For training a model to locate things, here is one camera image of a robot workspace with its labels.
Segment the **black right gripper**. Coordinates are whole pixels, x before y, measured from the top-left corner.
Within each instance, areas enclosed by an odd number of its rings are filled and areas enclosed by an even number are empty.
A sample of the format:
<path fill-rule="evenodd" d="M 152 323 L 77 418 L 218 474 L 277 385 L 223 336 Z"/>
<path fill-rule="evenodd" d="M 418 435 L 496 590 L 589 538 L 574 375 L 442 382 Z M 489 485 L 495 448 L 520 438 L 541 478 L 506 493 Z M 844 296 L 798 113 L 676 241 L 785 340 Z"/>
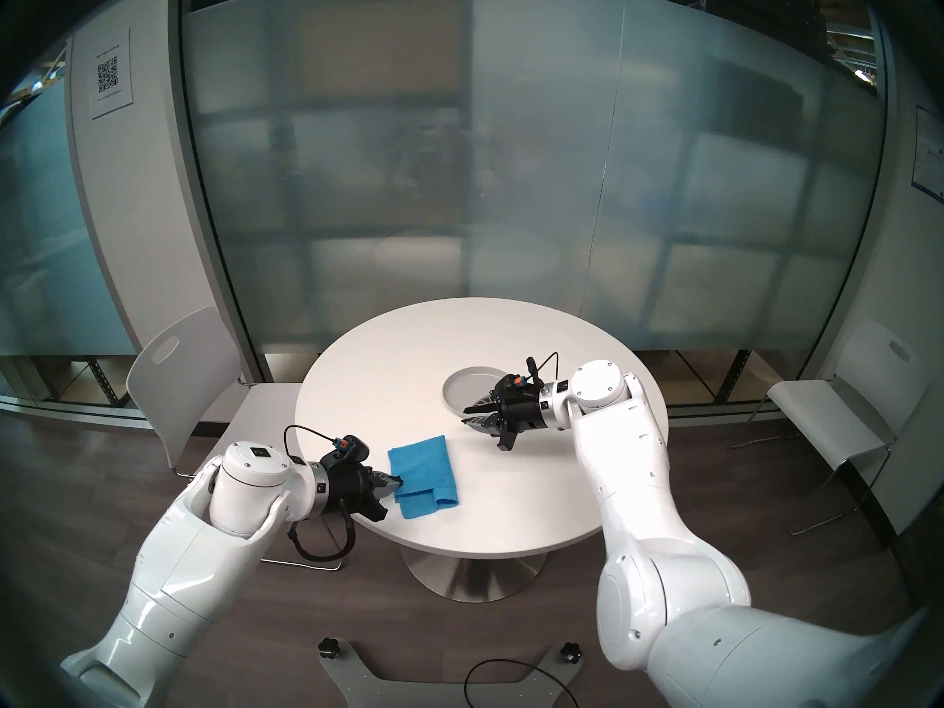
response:
<path fill-rule="evenodd" d="M 518 434 L 546 428 L 539 394 L 490 393 L 464 409 L 462 423 L 472 430 L 497 435 L 497 448 L 511 451 Z"/>

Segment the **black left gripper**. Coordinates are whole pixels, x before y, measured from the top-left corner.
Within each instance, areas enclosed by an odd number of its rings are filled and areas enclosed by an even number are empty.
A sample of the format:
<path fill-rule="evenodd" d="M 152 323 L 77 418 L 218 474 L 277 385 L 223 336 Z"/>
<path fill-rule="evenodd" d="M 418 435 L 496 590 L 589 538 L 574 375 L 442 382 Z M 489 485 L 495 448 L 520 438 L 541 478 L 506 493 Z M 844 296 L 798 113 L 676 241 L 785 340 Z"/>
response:
<path fill-rule="evenodd" d="M 342 505 L 348 514 L 360 514 L 369 521 L 383 521 L 387 509 L 380 500 L 396 494 L 402 487 L 401 477 L 375 471 L 361 464 L 337 464 L 327 473 L 327 513 L 340 513 Z"/>

